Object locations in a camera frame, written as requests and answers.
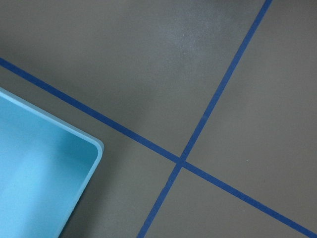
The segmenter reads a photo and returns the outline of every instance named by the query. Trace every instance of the blue line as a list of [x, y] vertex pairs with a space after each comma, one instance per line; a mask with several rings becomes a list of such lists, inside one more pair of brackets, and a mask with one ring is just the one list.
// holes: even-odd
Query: blue line
[[176, 166], [174, 167], [171, 175], [169, 176], [167, 183], [165, 185], [165, 187], [163, 188], [163, 190], [161, 191], [161, 193], [159, 194], [158, 199], [156, 200], [155, 204], [153, 205], [150, 213], [148, 214], [145, 222], [143, 223], [143, 226], [141, 227], [141, 230], [138, 234], [138, 238], [143, 238], [148, 229], [150, 228], [155, 216], [157, 215], [161, 205], [163, 204], [168, 192], [170, 191], [171, 186], [173, 185], [174, 181], [177, 178], [177, 175], [179, 174], [180, 171], [180, 167], [183, 166], [183, 163], [186, 161], [189, 153], [191, 152], [193, 146], [195, 145], [201, 131], [203, 130], [208, 118], [210, 117], [216, 103], [218, 102], [220, 96], [222, 95], [234, 69], [236, 68], [243, 52], [245, 51], [248, 43], [250, 42], [252, 36], [254, 35], [257, 27], [259, 26], [261, 20], [263, 19], [268, 7], [270, 6], [272, 0], [266, 0], [265, 3], [263, 4], [262, 8], [260, 9], [256, 19], [254, 20], [253, 24], [251, 25], [247, 35], [245, 36], [243, 42], [241, 43], [237, 53], [235, 54], [228, 70], [226, 71], [224, 77], [222, 78], [217, 90], [215, 91], [211, 101], [209, 102], [202, 118], [200, 119], [198, 125], [196, 126], [192, 136], [190, 137], [182, 155], [180, 156], [180, 160], [179, 162], [176, 164]]
[[176, 166], [174, 167], [172, 173], [170, 174], [165, 187], [162, 189], [162, 191], [160, 192], [156, 202], [154, 203], [149, 215], [147, 216], [145, 222], [143, 223], [143, 226], [141, 227], [139, 234], [137, 236], [137, 238], [143, 238], [145, 236], [145, 234], [147, 233], [150, 225], [152, 224], [155, 216], [157, 215], [161, 205], [163, 204], [170, 188], [172, 187], [173, 183], [176, 180], [176, 177], [178, 176], [182, 166], [182, 163], [176, 164]]
[[288, 225], [289, 227], [297, 230], [298, 232], [311, 237], [311, 238], [317, 238], [317, 234], [313, 233], [312, 231], [306, 229], [305, 227], [299, 225], [298, 223], [288, 219], [287, 217], [284, 217], [283, 215], [279, 214], [278, 212], [272, 210], [271, 208], [263, 205], [262, 203], [254, 200], [253, 198], [249, 197], [248, 195], [245, 195], [244, 193], [236, 190], [235, 188], [231, 187], [230, 185], [220, 181], [219, 179], [207, 174], [206, 172], [202, 171], [201, 169], [198, 169], [196, 166], [188, 163], [188, 162], [184, 162], [183, 167], [187, 170], [189, 170], [190, 172], [198, 175], [199, 177], [205, 179], [208, 182], [211, 182], [212, 184], [214, 184], [215, 186], [223, 189], [224, 191], [232, 194], [233, 196], [241, 199], [242, 201], [250, 204], [251, 206], [259, 209], [260, 211], [270, 215], [271, 217], [279, 220], [280, 222]]
[[120, 125], [119, 123], [111, 120], [110, 118], [104, 116], [103, 114], [93, 110], [92, 108], [86, 106], [85, 104], [77, 101], [76, 99], [68, 96], [67, 94], [59, 91], [58, 89], [50, 86], [49, 84], [45, 83], [44, 81], [30, 75], [29, 73], [23, 71], [22, 69], [18, 68], [17, 66], [11, 64], [10, 62], [0, 58], [0, 65], [11, 72], [15, 73], [16, 75], [24, 78], [25, 80], [29, 81], [30, 83], [33, 83], [34, 85], [44, 89], [45, 91], [53, 94], [54, 96], [60, 98], [64, 102], [76, 107], [77, 109], [83, 111], [84, 113], [94, 117], [95, 119], [103, 122], [104, 124], [110, 126], [111, 128], [121, 132], [122, 134], [130, 137], [131, 139], [139, 142], [140, 144], [148, 147], [149, 149], [157, 152], [158, 154], [164, 156], [165, 158], [177, 163], [179, 161], [179, 158], [172, 154], [171, 152], [163, 149], [162, 147], [154, 144], [153, 142], [149, 141], [148, 139], [138, 135], [137, 133], [129, 130], [128, 128]]
[[256, 19], [254, 20], [253, 24], [251, 25], [247, 35], [245, 36], [244, 40], [242, 41], [237, 53], [235, 54], [229, 68], [227, 69], [224, 77], [222, 78], [217, 90], [215, 91], [211, 101], [209, 102], [202, 118], [200, 119], [196, 129], [194, 130], [191, 138], [189, 139], [182, 155], [181, 159], [186, 160], [188, 157], [189, 153], [191, 152], [192, 148], [194, 147], [200, 133], [202, 132], [207, 120], [209, 119], [214, 107], [216, 106], [220, 96], [222, 95], [227, 83], [229, 82], [229, 79], [235, 70], [241, 56], [243, 55], [245, 49], [247, 48], [252, 36], [254, 35], [256, 29], [258, 28], [259, 24], [261, 23], [268, 7], [270, 6], [272, 0], [266, 0], [265, 3], [263, 4], [262, 8], [260, 9]]

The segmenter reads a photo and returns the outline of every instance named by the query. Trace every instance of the blue plastic bin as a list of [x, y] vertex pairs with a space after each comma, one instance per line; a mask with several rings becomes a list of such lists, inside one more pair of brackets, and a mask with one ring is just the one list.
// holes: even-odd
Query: blue plastic bin
[[58, 237], [103, 150], [98, 139], [0, 88], [0, 237]]

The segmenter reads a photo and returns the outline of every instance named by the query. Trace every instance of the blue tape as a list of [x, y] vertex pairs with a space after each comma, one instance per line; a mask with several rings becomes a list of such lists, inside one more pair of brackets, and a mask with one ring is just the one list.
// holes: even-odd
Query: blue tape
[[220, 96], [222, 95], [234, 69], [236, 68], [243, 52], [245, 51], [248, 43], [250, 42], [252, 36], [254, 35], [257, 27], [260, 24], [260, 22], [262, 21], [262, 19], [266, 13], [268, 7], [270, 6], [271, 2], [272, 2], [272, 0], [266, 0], [263, 4], [262, 8], [260, 9], [257, 17], [255, 18], [253, 24], [250, 27], [247, 35], [245, 36], [243, 42], [241, 43], [237, 53], [235, 54], [233, 60], [231, 61], [229, 68], [227, 69], [227, 71], [226, 71], [224, 77], [222, 78], [218, 88], [216, 89], [211, 101], [209, 102], [202, 118], [200, 119], [198, 125], [196, 126], [192, 136], [190, 137], [182, 155], [180, 156], [180, 160], [179, 160], [178, 164], [176, 164], [171, 175], [169, 176], [168, 181], [166, 183], [166, 186], [159, 194], [158, 199], [156, 200], [155, 204], [153, 205], [153, 208], [151, 209], [150, 213], [148, 214], [143, 226], [141, 227], [141, 230], [138, 234], [138, 238], [143, 238], [146, 235], [147, 230], [151, 226], [151, 224], [152, 224], [155, 216], [157, 215], [161, 205], [163, 204], [168, 192], [170, 191], [171, 186], [173, 185], [174, 181], [177, 178], [177, 175], [180, 171], [180, 168], [178, 168], [178, 167], [182, 166], [182, 164], [186, 161], [192, 148], [194, 147], [200, 133], [202, 132], [202, 130], [203, 130], [207, 120], [209, 119], [214, 107], [216, 106]]
[[205, 179], [206, 181], [211, 182], [215, 186], [223, 189], [224, 191], [232, 194], [233, 196], [241, 199], [242, 201], [250, 204], [251, 206], [259, 209], [260, 211], [270, 215], [271, 217], [273, 217], [273, 218], [279, 220], [280, 222], [288, 225], [289, 227], [297, 230], [298, 232], [300, 232], [308, 237], [311, 237], [311, 238], [317, 238], [317, 234], [313, 233], [312, 231], [310, 231], [310, 230], [306, 229], [305, 227], [299, 225], [298, 223], [288, 219], [287, 217], [284, 217], [283, 215], [279, 214], [278, 212], [275, 212], [271, 208], [266, 207], [262, 203], [254, 200], [253, 198], [249, 197], [248, 195], [245, 195], [244, 193], [236, 190], [235, 188], [220, 181], [219, 179], [207, 174], [206, 172], [202, 171], [201, 169], [198, 169], [196, 166], [194, 166], [188, 162], [184, 162], [183, 167], [185, 169], [189, 170], [190, 172], [198, 175], [199, 177]]
[[163, 149], [162, 147], [154, 144], [153, 142], [149, 141], [148, 139], [138, 135], [137, 133], [129, 130], [128, 128], [120, 125], [119, 123], [111, 120], [110, 118], [104, 116], [103, 114], [93, 110], [92, 108], [86, 106], [85, 104], [77, 101], [76, 99], [68, 96], [67, 94], [59, 91], [58, 89], [50, 86], [49, 84], [45, 83], [44, 81], [30, 75], [29, 73], [23, 71], [22, 69], [18, 68], [17, 66], [11, 64], [10, 62], [0, 58], [0, 65], [11, 72], [15, 73], [16, 75], [24, 78], [25, 80], [29, 81], [30, 83], [33, 83], [34, 85], [44, 89], [45, 91], [53, 94], [54, 96], [60, 98], [64, 102], [76, 107], [77, 109], [83, 111], [84, 113], [94, 117], [95, 119], [103, 122], [104, 124], [110, 126], [111, 128], [121, 132], [122, 134], [130, 137], [131, 139], [139, 142], [140, 144], [148, 147], [149, 149], [157, 152], [158, 154], [164, 156], [165, 158], [177, 163], [179, 161], [179, 158], [172, 154], [171, 152]]

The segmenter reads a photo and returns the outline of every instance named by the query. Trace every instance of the gray surface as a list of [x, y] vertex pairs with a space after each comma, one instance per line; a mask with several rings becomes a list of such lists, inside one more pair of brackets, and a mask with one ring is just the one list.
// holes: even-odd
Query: gray surface
[[188, 161], [317, 232], [317, 2], [274, 1]]
[[182, 170], [146, 238], [303, 238], [245, 202]]
[[0, 87], [105, 144], [61, 238], [136, 237], [174, 163], [2, 67], [0, 79]]
[[180, 155], [262, 3], [2, 0], [0, 55]]

